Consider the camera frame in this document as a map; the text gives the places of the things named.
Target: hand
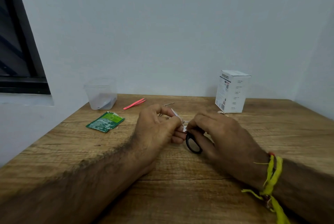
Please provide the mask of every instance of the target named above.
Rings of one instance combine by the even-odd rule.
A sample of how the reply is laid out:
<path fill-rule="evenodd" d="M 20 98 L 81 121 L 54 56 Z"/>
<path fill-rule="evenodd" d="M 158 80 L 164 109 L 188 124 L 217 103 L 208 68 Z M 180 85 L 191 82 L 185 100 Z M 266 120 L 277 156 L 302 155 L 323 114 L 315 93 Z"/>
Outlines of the hand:
<path fill-rule="evenodd" d="M 261 189 L 266 177 L 269 155 L 248 131 L 231 117 L 217 112 L 199 112 L 187 126 L 203 153 L 219 168 L 236 179 Z M 214 143 L 204 132 L 207 132 Z"/>
<path fill-rule="evenodd" d="M 159 113 L 171 118 L 158 117 Z M 148 167 L 146 173 L 154 167 L 158 154 L 168 143 L 181 144 L 186 139 L 182 131 L 182 121 L 170 108 L 154 104 L 139 113 L 132 143 L 138 158 Z"/>

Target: clear plastic container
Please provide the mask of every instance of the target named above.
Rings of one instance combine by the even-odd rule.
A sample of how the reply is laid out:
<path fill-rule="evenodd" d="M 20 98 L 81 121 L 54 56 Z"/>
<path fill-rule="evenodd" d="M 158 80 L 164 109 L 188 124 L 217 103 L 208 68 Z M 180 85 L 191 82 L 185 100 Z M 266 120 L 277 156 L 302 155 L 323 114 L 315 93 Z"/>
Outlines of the clear plastic container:
<path fill-rule="evenodd" d="M 117 100 L 116 79 L 101 77 L 84 85 L 90 107 L 93 110 L 110 110 Z"/>

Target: window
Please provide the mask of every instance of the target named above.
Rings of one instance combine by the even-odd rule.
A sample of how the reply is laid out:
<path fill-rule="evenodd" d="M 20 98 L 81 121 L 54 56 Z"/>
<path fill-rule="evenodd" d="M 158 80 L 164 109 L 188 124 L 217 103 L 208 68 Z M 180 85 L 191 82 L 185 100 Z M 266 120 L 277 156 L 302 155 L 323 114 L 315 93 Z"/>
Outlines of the window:
<path fill-rule="evenodd" d="M 22 0 L 0 0 L 0 92 L 50 95 Z"/>

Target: wooden table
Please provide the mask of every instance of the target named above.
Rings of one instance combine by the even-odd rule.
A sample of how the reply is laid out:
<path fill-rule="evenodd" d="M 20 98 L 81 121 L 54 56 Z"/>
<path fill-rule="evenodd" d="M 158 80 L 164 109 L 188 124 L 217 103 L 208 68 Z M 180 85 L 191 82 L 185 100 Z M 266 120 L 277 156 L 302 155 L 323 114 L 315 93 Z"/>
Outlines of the wooden table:
<path fill-rule="evenodd" d="M 143 97 L 145 103 L 122 109 Z M 143 107 L 171 102 L 175 104 L 170 107 L 185 120 L 199 109 L 218 110 L 211 97 L 123 94 L 111 111 L 125 121 L 101 133 L 85 126 L 104 111 L 86 104 L 0 169 L 0 204 L 126 141 Z M 293 101 L 276 99 L 247 99 L 244 112 L 230 116 L 266 150 L 334 174 L 332 120 Z M 241 193 L 242 187 L 183 145 L 170 145 L 155 170 L 118 197 L 96 223 L 276 223 L 275 214 Z"/>

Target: cardboard box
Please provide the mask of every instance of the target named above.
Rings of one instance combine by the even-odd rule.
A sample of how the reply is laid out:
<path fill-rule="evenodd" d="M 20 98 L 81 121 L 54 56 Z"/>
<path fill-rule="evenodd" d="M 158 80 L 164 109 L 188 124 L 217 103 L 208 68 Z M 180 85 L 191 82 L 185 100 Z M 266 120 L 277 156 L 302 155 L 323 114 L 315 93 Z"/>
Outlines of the cardboard box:
<path fill-rule="evenodd" d="M 225 113 L 242 112 L 250 79 L 250 75 L 239 71 L 222 70 L 215 104 Z"/>

